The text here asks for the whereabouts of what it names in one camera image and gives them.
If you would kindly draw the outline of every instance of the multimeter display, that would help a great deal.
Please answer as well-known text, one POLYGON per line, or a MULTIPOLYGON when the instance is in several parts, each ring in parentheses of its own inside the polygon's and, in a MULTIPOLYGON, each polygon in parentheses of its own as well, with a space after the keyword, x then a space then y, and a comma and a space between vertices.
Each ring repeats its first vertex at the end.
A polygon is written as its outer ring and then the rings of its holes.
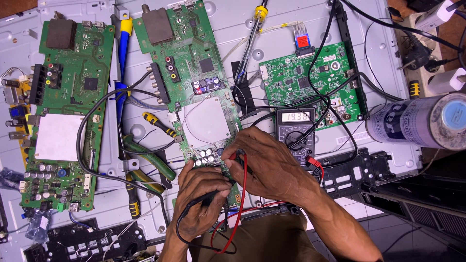
POLYGON ((276 111, 275 126, 277 140, 290 149, 296 161, 305 169, 306 156, 314 157, 314 132, 307 134, 313 128, 315 108, 287 108, 276 111))
POLYGON ((310 112, 282 113, 282 122, 304 122, 309 121, 310 112))

